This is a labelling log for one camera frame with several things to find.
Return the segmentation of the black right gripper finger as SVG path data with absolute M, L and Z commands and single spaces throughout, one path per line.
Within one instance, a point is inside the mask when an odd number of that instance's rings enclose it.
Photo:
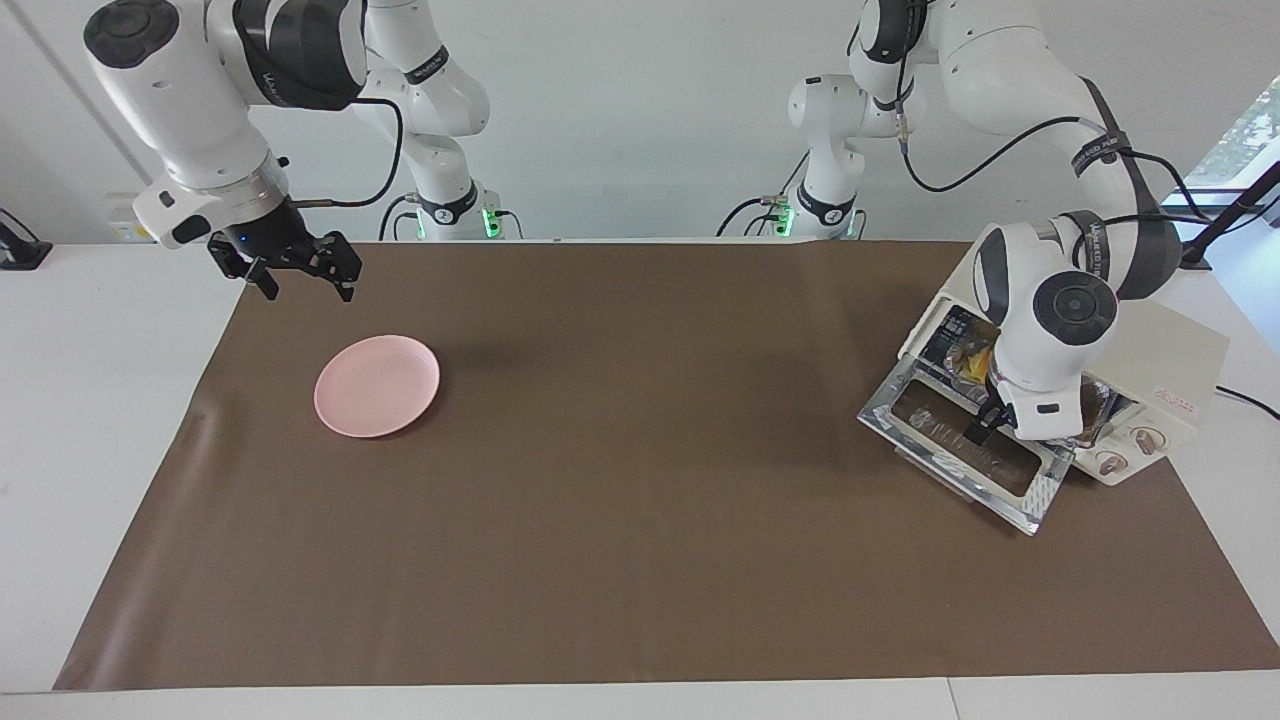
M 360 255 L 340 232 L 312 238 L 311 256 L 300 268 L 306 274 L 329 282 L 344 304 L 355 297 L 364 268 Z
M 255 234 L 211 234 L 207 251 L 224 277 L 256 287 L 268 301 L 276 300 L 280 288 L 270 269 L 283 255 L 282 243 Z

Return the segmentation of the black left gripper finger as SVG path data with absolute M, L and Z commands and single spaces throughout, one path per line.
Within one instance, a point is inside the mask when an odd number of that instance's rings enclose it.
M 964 430 L 964 438 L 982 446 L 1004 424 L 1004 404 L 1001 400 L 986 400 Z

